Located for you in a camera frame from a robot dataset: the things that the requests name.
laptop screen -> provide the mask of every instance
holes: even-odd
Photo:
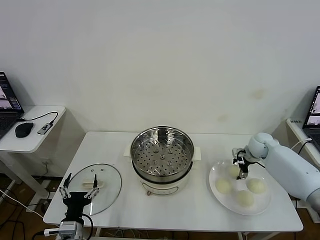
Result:
[[[4,72],[0,72],[0,112],[23,112]]]
[[[304,128],[320,128],[320,86],[316,88]]]

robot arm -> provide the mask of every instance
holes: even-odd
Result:
[[[251,137],[240,151],[243,151],[243,160],[239,162],[241,179],[248,175],[250,164],[262,160],[265,169],[290,195],[308,202],[320,213],[320,172],[317,168],[267,133]]]
[[[71,173],[65,179],[63,186],[59,187],[63,203],[67,206],[65,218],[61,220],[59,228],[44,230],[44,236],[57,235],[56,240],[82,240],[84,221],[82,219],[84,207],[89,205],[99,193],[97,175],[94,175],[92,190],[68,191]]]

laptop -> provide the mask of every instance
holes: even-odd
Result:
[[[5,73],[0,71],[0,139],[24,113]]]
[[[302,129],[320,151],[320,86],[316,88]]]

white plate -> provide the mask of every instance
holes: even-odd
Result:
[[[231,162],[217,162],[210,170],[209,173],[209,184],[210,188],[218,199],[218,201],[231,211],[242,214],[242,215],[258,215],[263,213],[269,206],[271,201],[271,191],[263,177],[255,174],[254,171],[250,171],[247,179],[236,180],[228,175],[227,167],[231,165]],[[216,180],[219,178],[226,178],[230,180],[232,184],[232,192],[229,194],[222,194],[216,188]],[[261,179],[266,185],[266,191],[262,194],[255,194],[252,192],[254,197],[254,204],[250,207],[243,207],[237,203],[236,194],[237,191],[250,190],[247,188],[246,182],[252,178]]]

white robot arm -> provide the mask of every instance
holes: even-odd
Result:
[[[248,166],[262,160],[265,169],[290,195],[308,202],[320,213],[320,172],[300,155],[263,132],[252,136],[248,145],[236,152],[243,157],[239,178],[246,178]]]

